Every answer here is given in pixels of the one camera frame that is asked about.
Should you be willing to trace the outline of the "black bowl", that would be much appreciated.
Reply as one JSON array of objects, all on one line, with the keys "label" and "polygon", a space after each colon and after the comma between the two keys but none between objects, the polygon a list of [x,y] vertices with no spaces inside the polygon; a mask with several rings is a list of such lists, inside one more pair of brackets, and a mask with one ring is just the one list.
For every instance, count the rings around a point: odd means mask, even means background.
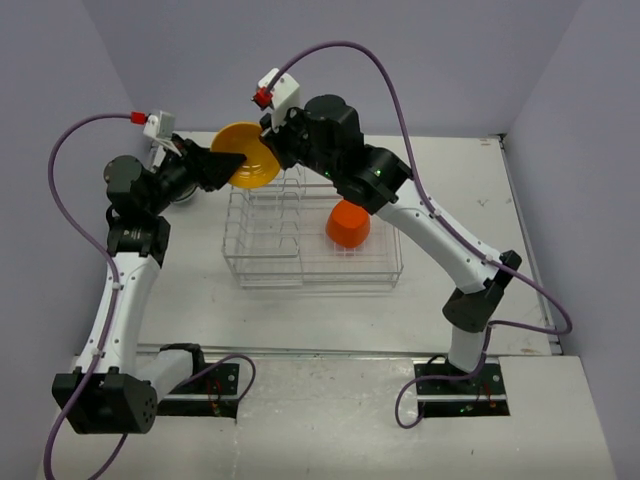
[{"label": "black bowl", "polygon": [[172,201],[172,204],[174,205],[188,204],[194,199],[197,191],[198,191],[197,186],[193,186],[192,188],[185,190],[180,196],[178,196]]}]

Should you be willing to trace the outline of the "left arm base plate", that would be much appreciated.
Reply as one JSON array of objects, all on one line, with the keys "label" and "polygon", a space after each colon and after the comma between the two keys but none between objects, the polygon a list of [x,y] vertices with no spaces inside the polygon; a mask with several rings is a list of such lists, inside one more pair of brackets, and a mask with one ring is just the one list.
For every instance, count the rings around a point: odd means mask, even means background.
[{"label": "left arm base plate", "polygon": [[158,405],[158,416],[237,417],[240,365],[224,363],[205,377],[177,387]]}]

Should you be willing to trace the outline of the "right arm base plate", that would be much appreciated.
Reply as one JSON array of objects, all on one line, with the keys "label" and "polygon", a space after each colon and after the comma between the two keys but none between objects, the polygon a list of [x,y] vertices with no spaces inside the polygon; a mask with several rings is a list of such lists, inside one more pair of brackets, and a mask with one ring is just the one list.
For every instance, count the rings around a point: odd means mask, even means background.
[{"label": "right arm base plate", "polygon": [[510,415],[501,365],[488,361],[471,380],[420,381],[418,412],[423,418],[506,417]]}]

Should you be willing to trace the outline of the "yellow bowl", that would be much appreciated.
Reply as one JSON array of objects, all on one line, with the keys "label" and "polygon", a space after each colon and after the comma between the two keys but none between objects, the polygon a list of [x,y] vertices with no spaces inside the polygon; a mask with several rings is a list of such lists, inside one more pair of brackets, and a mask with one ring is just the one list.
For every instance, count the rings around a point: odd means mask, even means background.
[{"label": "yellow bowl", "polygon": [[261,142],[258,123],[236,122],[222,128],[214,137],[210,150],[243,154],[246,159],[231,176],[229,184],[241,189],[256,189],[273,181],[281,167],[273,153]]}]

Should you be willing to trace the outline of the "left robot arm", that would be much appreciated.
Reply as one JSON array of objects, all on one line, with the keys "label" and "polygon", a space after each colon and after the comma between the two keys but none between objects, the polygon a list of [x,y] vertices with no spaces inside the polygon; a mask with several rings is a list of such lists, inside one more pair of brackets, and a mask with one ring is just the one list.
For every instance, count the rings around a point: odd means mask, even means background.
[{"label": "left robot arm", "polygon": [[121,155],[105,167],[110,202],[103,297],[89,338],[72,372],[55,376],[52,394],[81,435],[145,434],[159,403],[173,390],[201,390],[208,369],[194,343],[164,345],[138,368],[136,351],[151,289],[161,272],[171,226],[163,215],[193,189],[217,191],[246,161],[242,153],[212,152],[174,136],[159,167]]}]

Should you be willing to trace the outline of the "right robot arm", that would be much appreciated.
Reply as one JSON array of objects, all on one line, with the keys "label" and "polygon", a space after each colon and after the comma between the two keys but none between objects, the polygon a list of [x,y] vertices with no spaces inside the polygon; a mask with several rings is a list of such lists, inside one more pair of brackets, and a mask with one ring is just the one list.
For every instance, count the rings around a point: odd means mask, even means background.
[{"label": "right robot arm", "polygon": [[486,245],[421,197],[414,168],[366,143],[358,112],[341,97],[317,96],[304,107],[266,113],[259,125],[261,142],[282,168],[301,165],[323,176],[344,200],[395,227],[448,274],[455,289],[442,308],[452,326],[446,380],[456,392],[471,391],[482,379],[488,323],[521,256]]}]

